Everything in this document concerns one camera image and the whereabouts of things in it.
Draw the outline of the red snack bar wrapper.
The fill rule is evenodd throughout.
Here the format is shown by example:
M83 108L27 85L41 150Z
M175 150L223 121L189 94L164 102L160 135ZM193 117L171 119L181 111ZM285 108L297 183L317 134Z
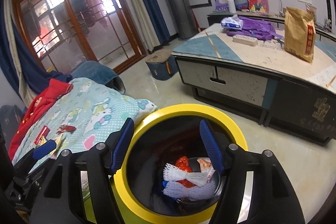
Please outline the red snack bar wrapper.
M60 127L57 129L57 134L63 134L63 133L73 133L76 130L75 126L67 125L67 124L62 124Z

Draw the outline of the white foam fruit net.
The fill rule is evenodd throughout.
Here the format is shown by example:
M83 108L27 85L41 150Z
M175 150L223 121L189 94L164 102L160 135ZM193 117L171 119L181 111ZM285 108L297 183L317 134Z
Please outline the white foam fruit net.
M196 186L205 186L205 184L208 183L206 173L186 172L169 163L167 163L163 169L163 179L165 181L187 180Z

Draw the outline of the red plastic bag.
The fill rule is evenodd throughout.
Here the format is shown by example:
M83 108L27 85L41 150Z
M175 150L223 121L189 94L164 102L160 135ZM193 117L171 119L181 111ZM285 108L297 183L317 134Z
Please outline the red plastic bag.
M178 167L179 169L187 172L187 173L192 173L193 170L192 168L189 166L189 159L186 156L182 156L180 157L176 162L175 162L175 166ZM179 180L178 181L180 184L182 184L183 186L185 186L186 188L192 188L195 187L196 185L193 184L192 182L184 179L184 180Z

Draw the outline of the red cylindrical bottle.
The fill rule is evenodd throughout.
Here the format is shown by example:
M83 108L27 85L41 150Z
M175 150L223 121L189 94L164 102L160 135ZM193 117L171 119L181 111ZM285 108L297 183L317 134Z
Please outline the red cylindrical bottle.
M43 145L47 142L47 135L49 134L50 129L47 126L43 126L40 133L37 135L37 137L34 140L34 144L36 146Z

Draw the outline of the lavender foam fruit net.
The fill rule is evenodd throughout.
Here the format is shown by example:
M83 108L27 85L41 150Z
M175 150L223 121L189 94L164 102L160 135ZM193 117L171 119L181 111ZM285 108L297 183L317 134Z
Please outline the lavender foam fruit net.
M213 198L217 189L215 182L206 183L204 186L185 187L176 181L167 182L163 193L175 199L187 198L192 201L208 200Z

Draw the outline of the yellow rimmed trash bin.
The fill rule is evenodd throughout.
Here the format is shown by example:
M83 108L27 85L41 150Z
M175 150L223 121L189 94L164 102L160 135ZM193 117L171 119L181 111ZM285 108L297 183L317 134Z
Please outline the yellow rimmed trash bin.
M207 120L222 140L247 149L238 125L210 106L194 103L164 107L136 127L122 168L114 175L112 190L125 223L207 223L217 205L224 181L213 174L216 188L204 200L164 194L163 169L171 164L186 172L208 170L210 161L199 134Z

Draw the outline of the dark sofa cushion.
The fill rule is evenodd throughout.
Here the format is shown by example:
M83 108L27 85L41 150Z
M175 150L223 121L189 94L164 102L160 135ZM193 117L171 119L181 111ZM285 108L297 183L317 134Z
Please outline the dark sofa cushion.
M0 109L1 134L5 141L5 147L9 151L10 143L18 131L19 124L23 118L22 110L17 105L3 105Z

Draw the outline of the hello kitty teal quilt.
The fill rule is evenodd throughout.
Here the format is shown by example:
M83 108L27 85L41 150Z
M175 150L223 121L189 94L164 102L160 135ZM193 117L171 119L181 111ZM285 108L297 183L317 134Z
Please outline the hello kitty teal quilt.
M73 84L73 89L58 99L30 127L14 155L13 164L36 147L34 140L43 126L50 129L47 140L54 140L57 147L39 160L38 165L51 156L58 157L64 149L70 149L73 153L88 150L106 141L110 133L119 131L127 118L138 124L158 109L151 101L123 95L85 77L73 79L69 83ZM73 133L57 134L62 124L75 126L76 130Z

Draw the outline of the red blanket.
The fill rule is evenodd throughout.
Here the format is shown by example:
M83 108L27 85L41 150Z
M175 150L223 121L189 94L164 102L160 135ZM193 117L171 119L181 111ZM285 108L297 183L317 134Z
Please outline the red blanket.
M56 79L51 79L49 81L49 86L33 99L19 124L17 133L11 140L8 150L10 160L13 160L18 147L21 145L21 142L30 127L36 123L58 99L68 94L73 87L74 85L71 83L64 83Z

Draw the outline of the blue curtain left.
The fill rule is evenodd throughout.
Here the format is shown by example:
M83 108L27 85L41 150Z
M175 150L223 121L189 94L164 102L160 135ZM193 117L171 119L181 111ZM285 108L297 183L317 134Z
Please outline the blue curtain left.
M72 80L69 74L47 72L40 67L10 16L8 0L1 0L1 69L25 106L49 86L51 79L65 83Z

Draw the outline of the small blue storage stool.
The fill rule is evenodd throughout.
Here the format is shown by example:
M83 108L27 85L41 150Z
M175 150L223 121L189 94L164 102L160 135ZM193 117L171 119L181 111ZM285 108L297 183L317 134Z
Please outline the small blue storage stool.
M171 50L157 50L145 59L151 75L160 81L173 77L178 72L178 67Z

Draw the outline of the wooden glass sliding door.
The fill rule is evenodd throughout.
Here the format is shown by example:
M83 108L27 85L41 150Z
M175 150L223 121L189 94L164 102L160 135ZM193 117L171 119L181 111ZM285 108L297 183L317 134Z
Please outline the wooden glass sliding door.
M45 71L96 61L121 73L145 57L126 0L13 0L19 32Z

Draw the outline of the brown paper snack bag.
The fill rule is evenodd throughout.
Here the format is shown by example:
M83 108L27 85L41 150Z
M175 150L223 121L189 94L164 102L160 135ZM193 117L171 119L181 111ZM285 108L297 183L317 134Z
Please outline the brown paper snack bag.
M315 25L311 14L294 7L285 13L284 50L312 63L314 59Z

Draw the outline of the purple cloth bag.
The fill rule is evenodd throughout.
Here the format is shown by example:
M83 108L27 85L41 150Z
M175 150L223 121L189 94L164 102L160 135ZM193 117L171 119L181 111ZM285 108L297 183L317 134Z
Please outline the purple cloth bag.
M284 36L276 33L276 30L271 22L266 20L256 20L251 18L245 18L239 16L243 20L243 29L239 30L226 30L226 34L230 37L234 35L245 35L256 38L258 40L272 40L272 39L283 39Z

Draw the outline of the tissue pack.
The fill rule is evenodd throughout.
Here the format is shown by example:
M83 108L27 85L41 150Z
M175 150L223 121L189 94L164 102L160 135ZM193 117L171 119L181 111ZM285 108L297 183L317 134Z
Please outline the tissue pack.
M237 14L231 17L225 17L220 22L221 26L225 29L239 30L243 29L243 20L238 17Z

